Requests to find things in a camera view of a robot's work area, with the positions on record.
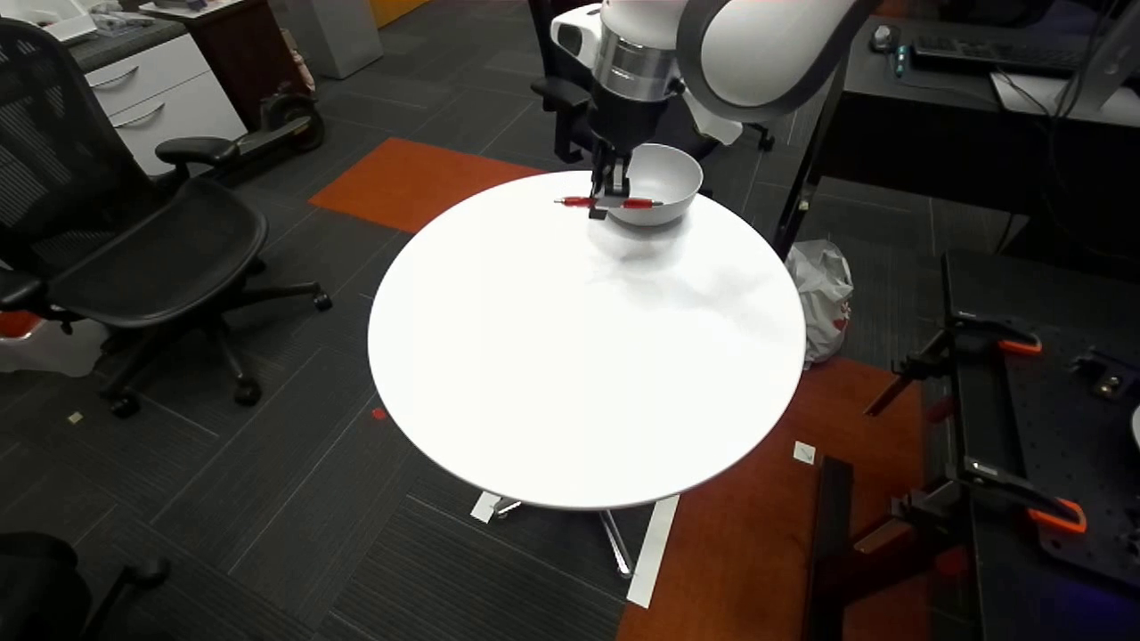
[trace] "office chair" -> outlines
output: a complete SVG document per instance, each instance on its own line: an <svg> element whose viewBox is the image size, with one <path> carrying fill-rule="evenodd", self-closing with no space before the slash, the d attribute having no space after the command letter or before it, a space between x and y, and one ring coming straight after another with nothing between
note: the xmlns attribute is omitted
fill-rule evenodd
<svg viewBox="0 0 1140 641"><path fill-rule="evenodd" d="M93 590L77 577L70 543L34 532L0 534L0 637L97 641L124 586L156 586L166 572L166 560L124 566L87 616Z"/></svg>
<svg viewBox="0 0 1140 641"><path fill-rule="evenodd" d="M527 0L527 3L532 3L540 73L543 73L532 89L540 95L540 109L556 109L556 155L567 165L578 165L593 145L589 119L591 119L591 100L600 100L600 95L593 94L591 71L581 69L567 49L558 49L549 38L549 26L556 13L593 3L593 0ZM746 124L746 127L758 132L758 149L773 149L773 135L762 124ZM720 149L714 139L697 132L679 95L665 104L647 143L686 149L697 159Z"/></svg>
<svg viewBox="0 0 1140 641"><path fill-rule="evenodd" d="M104 396L121 418L138 408L138 375L186 330L207 330L236 375L236 402L251 405L260 383L224 314L277 294L332 305L313 282L244 291L263 268L268 221L186 168L224 165L231 149L219 139L165 145L178 171L149 181L70 54L30 26L0 22L0 310L105 323L124 365Z"/></svg>

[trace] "plastic bag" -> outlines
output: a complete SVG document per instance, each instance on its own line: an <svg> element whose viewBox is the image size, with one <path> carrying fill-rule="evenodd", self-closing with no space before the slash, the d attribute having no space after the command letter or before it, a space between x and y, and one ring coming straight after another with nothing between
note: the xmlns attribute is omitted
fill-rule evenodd
<svg viewBox="0 0 1140 641"><path fill-rule="evenodd" d="M825 364L847 339L853 294L852 263L830 240L807 240L790 244L786 269L807 323L803 364Z"/></svg>

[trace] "round white table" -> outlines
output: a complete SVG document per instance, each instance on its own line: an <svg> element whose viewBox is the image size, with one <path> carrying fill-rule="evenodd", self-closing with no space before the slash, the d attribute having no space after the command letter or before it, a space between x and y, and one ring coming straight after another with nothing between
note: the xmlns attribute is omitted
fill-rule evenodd
<svg viewBox="0 0 1140 641"><path fill-rule="evenodd" d="M387 418L447 472L552 509L686 491L786 408L803 316L786 268L697 197L657 230L558 206L589 171L476 191L387 268L366 326Z"/></svg>

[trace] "bowl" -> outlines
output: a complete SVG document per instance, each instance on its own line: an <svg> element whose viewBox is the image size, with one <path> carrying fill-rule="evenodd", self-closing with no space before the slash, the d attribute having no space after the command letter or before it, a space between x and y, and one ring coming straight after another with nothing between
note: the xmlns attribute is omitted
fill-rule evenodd
<svg viewBox="0 0 1140 641"><path fill-rule="evenodd" d="M657 206L613 206L608 218L638 229L675 224L703 191L705 168L675 145L641 143L630 153L630 198L656 198Z"/></svg>

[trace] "orange carpet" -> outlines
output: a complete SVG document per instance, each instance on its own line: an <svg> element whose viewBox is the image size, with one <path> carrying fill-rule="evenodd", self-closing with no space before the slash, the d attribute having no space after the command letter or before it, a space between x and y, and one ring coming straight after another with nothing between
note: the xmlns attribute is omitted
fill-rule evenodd
<svg viewBox="0 0 1140 641"><path fill-rule="evenodd" d="M414 236L452 202L524 176L533 176L533 168L414 139L385 139L375 153L323 186L311 202L315 211L364 218L369 224Z"/></svg>
<svg viewBox="0 0 1140 641"><path fill-rule="evenodd" d="M807 369L779 426L733 470L679 500L653 609L628 605L618 641L767 637L794 641L803 616L814 466L790 445L853 466L852 532L921 477L921 405L906 393L884 418L866 405L888 369L830 364ZM928 637L921 580L847 609L847 641Z"/></svg>

